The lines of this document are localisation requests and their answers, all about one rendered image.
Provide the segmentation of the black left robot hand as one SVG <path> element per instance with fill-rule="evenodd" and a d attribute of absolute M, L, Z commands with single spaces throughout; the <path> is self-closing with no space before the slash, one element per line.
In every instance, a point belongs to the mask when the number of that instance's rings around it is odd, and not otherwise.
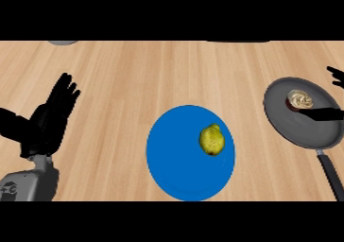
<path fill-rule="evenodd" d="M 46 102 L 37 106 L 30 118 L 0 108 L 0 135 L 20 143 L 21 158 L 51 156 L 58 151 L 79 95 L 71 75 L 62 73 Z"/>

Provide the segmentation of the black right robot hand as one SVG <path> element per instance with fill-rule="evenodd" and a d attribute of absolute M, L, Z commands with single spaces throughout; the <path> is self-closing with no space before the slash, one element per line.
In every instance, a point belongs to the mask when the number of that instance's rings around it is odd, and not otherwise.
<path fill-rule="evenodd" d="M 335 82 L 335 86 L 344 89 L 344 72 L 334 67 L 328 67 Z M 314 121 L 337 121 L 344 119 L 344 111 L 337 108 L 322 108 L 322 109 L 300 109 L 300 113 L 311 118 Z"/>

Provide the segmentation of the grey frying pan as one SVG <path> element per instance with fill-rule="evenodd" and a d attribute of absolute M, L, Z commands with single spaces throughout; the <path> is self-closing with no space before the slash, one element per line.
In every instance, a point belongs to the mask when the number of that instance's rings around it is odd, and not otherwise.
<path fill-rule="evenodd" d="M 313 149 L 328 176 L 335 199 L 344 201 L 344 186 L 329 156 L 323 150 L 335 147 L 344 138 L 344 121 L 314 121 L 286 106 L 288 94 L 303 90 L 311 97 L 316 109 L 335 108 L 338 103 L 328 91 L 303 78 L 281 78 L 264 93 L 264 113 L 282 137 L 297 146 Z"/>

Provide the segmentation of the cupcake with cream frosting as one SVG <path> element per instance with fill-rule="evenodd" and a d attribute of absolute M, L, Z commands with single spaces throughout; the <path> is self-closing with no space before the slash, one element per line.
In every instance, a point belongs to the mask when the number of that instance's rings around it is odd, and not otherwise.
<path fill-rule="evenodd" d="M 286 107 L 298 112 L 303 109 L 310 110 L 313 108 L 313 99 L 309 93 L 303 90 L 291 90 L 286 95 Z"/>

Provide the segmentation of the blue plate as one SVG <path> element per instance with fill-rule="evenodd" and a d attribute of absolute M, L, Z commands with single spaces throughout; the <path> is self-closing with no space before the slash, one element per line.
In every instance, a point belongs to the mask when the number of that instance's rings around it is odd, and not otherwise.
<path fill-rule="evenodd" d="M 199 146 L 199 133 L 220 126 L 225 148 L 217 156 Z M 210 199 L 225 189 L 235 166 L 233 137 L 223 119 L 201 106 L 171 108 L 157 119 L 146 139 L 149 174 L 166 193 L 180 200 Z"/>

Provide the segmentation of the yellow-green pear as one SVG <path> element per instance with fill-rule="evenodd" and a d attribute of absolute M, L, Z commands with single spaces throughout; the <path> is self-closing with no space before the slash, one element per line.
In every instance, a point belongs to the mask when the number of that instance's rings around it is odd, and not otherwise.
<path fill-rule="evenodd" d="M 199 146 L 210 156 L 217 156 L 225 149 L 225 136 L 217 124 L 211 124 L 199 134 Z"/>

